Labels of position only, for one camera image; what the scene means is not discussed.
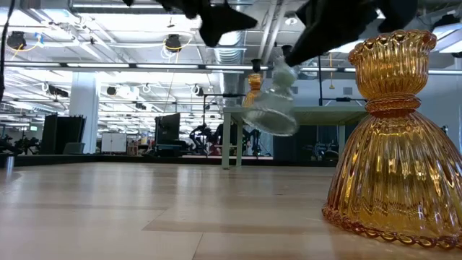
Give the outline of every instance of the wall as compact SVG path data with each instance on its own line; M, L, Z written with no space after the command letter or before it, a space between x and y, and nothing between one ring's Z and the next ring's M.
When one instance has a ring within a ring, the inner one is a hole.
M462 69L462 59L446 69ZM448 137L462 151L462 77L430 76L427 86L417 95L418 109L438 126L448 126Z

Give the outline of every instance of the wooden floor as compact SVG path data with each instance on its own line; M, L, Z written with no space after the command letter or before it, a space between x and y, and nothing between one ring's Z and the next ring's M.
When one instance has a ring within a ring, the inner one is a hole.
M462 259L331 227L333 168L87 163L0 173L1 260Z

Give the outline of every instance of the cable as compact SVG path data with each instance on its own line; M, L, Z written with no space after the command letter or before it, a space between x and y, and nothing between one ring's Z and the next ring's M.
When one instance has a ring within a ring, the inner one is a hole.
M40 40L37 41L37 44L35 44L34 46L32 46L31 48L28 48L27 50L21 50L21 48L19 47L18 49L13 49L11 47L8 46L8 48L12 49L13 51L17 51L17 52L28 52L28 51L31 51L35 48L37 48L37 46L40 44Z
M175 55L177 55L177 53L168 53L167 52L167 49L165 48L165 45L162 47L162 50L160 50L160 55L161 57L163 57L164 59L171 59L172 57L174 57Z
M179 58L180 58L180 53L178 53L177 56L176 56L176 61L175 61L176 64L178 63ZM165 113L165 110L167 109L168 98L170 97L170 91L172 90L173 79L175 79L175 72L173 72L172 81L170 82L170 87L168 88L167 100L165 100L164 112L163 113Z
M330 61L331 61L331 68L332 68L332 53L329 55L329 59L330 59ZM334 73L331 72L331 86L330 86L329 88L331 88L331 87L334 86L333 78L334 78Z
M21 45L19 46L19 48L16 50L16 52L14 52L14 55L13 57L10 59L10 61L14 60L14 57L16 57L16 55L19 53L19 50L22 48L23 44L21 43Z
M0 102L3 100L3 93L5 92L5 45L6 45L6 34L8 33L9 18L11 18L14 10L14 5L16 0L12 0L9 9L8 15L6 16L6 22L3 27L3 32L1 33L1 48L0 48Z

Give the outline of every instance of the white table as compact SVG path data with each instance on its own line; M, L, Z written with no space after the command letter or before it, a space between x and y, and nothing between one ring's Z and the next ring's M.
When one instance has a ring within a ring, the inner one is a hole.
M237 124L237 157L236 166L242 165L244 121L242 113L246 108L228 107L223 108L223 149L222 167L230 168L230 129L231 120ZM295 117L301 126L340 126L339 155L345 146L345 125L352 124L363 119L367 112L362 106L313 106L294 108Z

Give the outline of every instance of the amber glass object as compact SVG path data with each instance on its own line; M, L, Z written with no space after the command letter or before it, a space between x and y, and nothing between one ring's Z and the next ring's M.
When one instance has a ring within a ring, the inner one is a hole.
M253 104L255 97L260 93L261 75L258 73L249 75L248 84L250 85L250 91L247 93L243 101L244 108L249 108Z
M436 41L427 31L397 31L349 54L370 115L337 165L323 208L329 222L369 238L462 249L461 154L416 112Z

